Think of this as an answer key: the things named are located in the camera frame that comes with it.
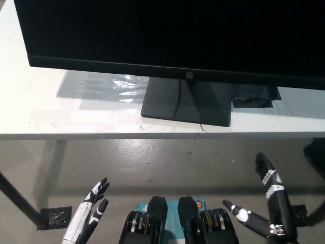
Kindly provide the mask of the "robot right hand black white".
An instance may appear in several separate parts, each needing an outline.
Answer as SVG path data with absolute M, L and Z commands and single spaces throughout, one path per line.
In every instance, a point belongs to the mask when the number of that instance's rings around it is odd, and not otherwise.
M 278 171 L 262 152 L 256 155 L 255 163 L 256 172 L 265 188 L 270 218 L 265 219 L 225 199 L 222 201 L 223 205 L 243 226 L 259 236 L 273 243 L 297 243 L 298 232 L 293 210 Z

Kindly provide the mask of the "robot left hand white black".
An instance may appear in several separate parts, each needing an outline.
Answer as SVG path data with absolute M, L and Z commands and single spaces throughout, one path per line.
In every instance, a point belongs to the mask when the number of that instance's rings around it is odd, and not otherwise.
M 109 201 L 103 198 L 108 187 L 105 177 L 89 191 L 72 217 L 62 243 L 87 243 L 108 206 Z

